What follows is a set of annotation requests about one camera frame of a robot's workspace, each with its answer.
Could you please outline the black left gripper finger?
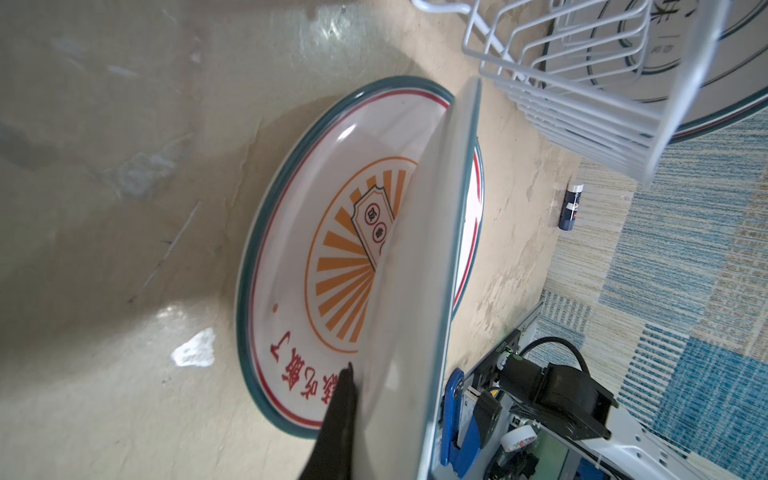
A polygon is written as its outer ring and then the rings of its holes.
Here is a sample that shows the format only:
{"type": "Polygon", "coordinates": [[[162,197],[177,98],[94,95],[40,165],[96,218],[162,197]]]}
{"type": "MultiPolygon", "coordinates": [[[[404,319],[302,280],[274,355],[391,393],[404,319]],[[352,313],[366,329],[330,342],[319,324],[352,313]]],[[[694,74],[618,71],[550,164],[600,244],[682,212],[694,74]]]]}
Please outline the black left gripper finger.
{"type": "Polygon", "coordinates": [[[352,478],[352,448],[358,389],[351,363],[341,370],[314,448],[300,480],[352,478]]]}

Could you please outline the white round plate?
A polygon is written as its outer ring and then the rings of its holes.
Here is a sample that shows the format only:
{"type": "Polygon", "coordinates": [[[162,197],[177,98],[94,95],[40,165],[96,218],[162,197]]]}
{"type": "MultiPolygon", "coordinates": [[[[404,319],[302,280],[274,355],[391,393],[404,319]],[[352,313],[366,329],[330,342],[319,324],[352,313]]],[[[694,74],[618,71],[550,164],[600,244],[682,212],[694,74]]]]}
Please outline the white round plate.
{"type": "Polygon", "coordinates": [[[725,1],[711,54],[703,53],[709,1],[567,1],[537,66],[662,110],[695,71],[698,92],[671,140],[714,132],[767,106],[767,4],[725,1]]]}
{"type": "Polygon", "coordinates": [[[430,138],[385,244],[357,381],[354,479],[428,475],[481,98],[472,77],[430,138]]]}
{"type": "Polygon", "coordinates": [[[338,373],[361,350],[389,231],[453,99],[417,76],[364,85],[273,176],[242,255],[235,331],[244,382],[277,429],[318,435],[338,373]]]}

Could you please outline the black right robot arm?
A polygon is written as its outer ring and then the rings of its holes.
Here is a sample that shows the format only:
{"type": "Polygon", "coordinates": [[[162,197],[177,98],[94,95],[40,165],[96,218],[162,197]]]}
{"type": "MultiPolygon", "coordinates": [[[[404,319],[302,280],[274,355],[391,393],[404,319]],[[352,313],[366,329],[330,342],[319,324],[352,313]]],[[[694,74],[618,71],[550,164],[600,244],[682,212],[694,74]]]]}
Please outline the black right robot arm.
{"type": "Polygon", "coordinates": [[[655,439],[615,396],[590,375],[581,352],[570,341],[542,337],[506,355],[494,381],[522,408],[526,419],[584,454],[616,479],[704,479],[706,475],[655,439]],[[578,366],[541,367],[526,358],[539,346],[557,344],[578,366]]]}

